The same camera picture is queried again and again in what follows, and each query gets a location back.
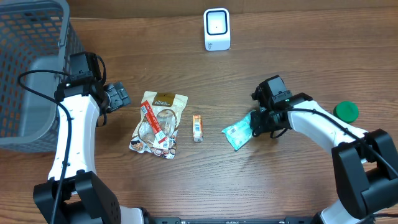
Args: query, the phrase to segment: gray plastic basket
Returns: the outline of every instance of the gray plastic basket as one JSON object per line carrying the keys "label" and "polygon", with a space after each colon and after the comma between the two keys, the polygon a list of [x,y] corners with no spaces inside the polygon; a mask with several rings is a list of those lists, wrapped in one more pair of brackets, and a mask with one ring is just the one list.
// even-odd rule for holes
{"label": "gray plastic basket", "polygon": [[[0,147],[22,152],[54,151],[57,106],[23,90],[17,76],[28,70],[69,72],[69,55],[83,51],[62,0],[0,1]],[[34,73],[27,86],[53,97],[62,81]]]}

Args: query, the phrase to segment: teal cloth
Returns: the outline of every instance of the teal cloth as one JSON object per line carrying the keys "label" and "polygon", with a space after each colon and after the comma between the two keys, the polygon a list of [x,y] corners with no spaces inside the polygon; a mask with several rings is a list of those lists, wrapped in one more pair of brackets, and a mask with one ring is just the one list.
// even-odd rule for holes
{"label": "teal cloth", "polygon": [[229,143],[235,151],[239,150],[252,138],[252,129],[250,128],[250,111],[241,121],[225,128],[222,133],[225,134]]}

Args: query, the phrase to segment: wooden table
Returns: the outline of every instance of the wooden table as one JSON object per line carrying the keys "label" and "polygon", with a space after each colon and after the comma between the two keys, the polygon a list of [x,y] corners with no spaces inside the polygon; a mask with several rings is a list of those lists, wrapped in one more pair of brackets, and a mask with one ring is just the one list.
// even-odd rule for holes
{"label": "wooden table", "polygon": [[[205,51],[201,16],[72,24],[86,50],[104,59],[108,81],[122,81],[132,98],[96,129],[98,176],[121,205],[181,218],[312,216],[331,205],[331,156],[304,135],[264,134],[234,152],[221,134],[257,106],[249,95],[277,74],[328,111],[355,102],[355,126],[385,129],[398,143],[398,8],[232,15],[224,52]],[[128,148],[146,90],[189,97],[173,160]],[[192,141],[193,114],[203,116],[202,143]],[[0,152],[1,223],[44,222],[32,191],[47,180],[53,156]]]}

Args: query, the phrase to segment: brown label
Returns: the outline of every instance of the brown label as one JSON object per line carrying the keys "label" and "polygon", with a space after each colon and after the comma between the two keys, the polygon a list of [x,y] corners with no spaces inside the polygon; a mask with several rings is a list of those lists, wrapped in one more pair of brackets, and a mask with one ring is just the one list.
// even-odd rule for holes
{"label": "brown label", "polygon": [[171,107],[174,102],[174,93],[156,93],[153,106],[166,106]]}

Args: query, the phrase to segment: green round cap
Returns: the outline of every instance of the green round cap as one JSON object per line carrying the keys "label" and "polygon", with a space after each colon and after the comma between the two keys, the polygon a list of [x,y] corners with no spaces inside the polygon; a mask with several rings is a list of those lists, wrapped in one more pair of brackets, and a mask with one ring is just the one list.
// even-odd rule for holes
{"label": "green round cap", "polygon": [[339,103],[333,110],[333,115],[338,119],[350,124],[359,116],[359,109],[355,103],[351,101],[343,101]]}

